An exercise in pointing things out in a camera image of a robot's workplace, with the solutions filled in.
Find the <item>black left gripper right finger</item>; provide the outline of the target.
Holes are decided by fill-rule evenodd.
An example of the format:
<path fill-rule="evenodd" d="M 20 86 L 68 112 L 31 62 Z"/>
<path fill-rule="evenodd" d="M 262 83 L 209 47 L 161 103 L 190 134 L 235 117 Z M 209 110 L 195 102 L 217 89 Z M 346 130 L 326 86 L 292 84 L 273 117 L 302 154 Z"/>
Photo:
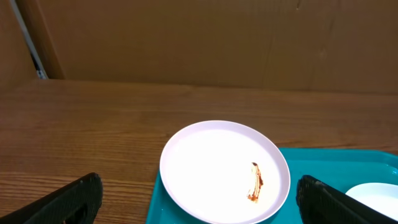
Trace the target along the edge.
<path fill-rule="evenodd" d="M 397 224 L 311 175 L 299 179 L 296 203 L 303 224 Z"/>

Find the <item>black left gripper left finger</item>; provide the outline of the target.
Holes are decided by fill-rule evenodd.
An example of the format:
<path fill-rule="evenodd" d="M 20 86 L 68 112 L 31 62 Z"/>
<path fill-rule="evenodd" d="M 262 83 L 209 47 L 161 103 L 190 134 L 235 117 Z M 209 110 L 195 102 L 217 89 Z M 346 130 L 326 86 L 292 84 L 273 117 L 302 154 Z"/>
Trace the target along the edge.
<path fill-rule="evenodd" d="M 1 217 L 1 224 L 91 224 L 102 199 L 103 183 L 92 172 Z"/>

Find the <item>white plate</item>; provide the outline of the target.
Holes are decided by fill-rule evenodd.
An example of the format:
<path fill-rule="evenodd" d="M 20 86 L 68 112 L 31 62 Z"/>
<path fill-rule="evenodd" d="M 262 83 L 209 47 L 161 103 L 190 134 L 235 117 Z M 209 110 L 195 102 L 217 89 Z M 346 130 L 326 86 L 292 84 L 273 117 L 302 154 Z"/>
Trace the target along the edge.
<path fill-rule="evenodd" d="M 365 183 L 352 187 L 346 195 L 397 221 L 397 185 Z"/>

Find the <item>pink-white plate with sauce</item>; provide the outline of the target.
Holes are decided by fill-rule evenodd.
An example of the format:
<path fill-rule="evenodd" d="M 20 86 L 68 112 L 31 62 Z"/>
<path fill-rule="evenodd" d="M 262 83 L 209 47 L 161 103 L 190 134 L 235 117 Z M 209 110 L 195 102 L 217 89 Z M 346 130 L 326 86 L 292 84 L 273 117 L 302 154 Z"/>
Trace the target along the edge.
<path fill-rule="evenodd" d="M 160 178 L 171 199 L 207 223 L 259 223 L 290 192 L 290 171 L 265 135 L 232 121 L 194 123 L 165 144 Z"/>

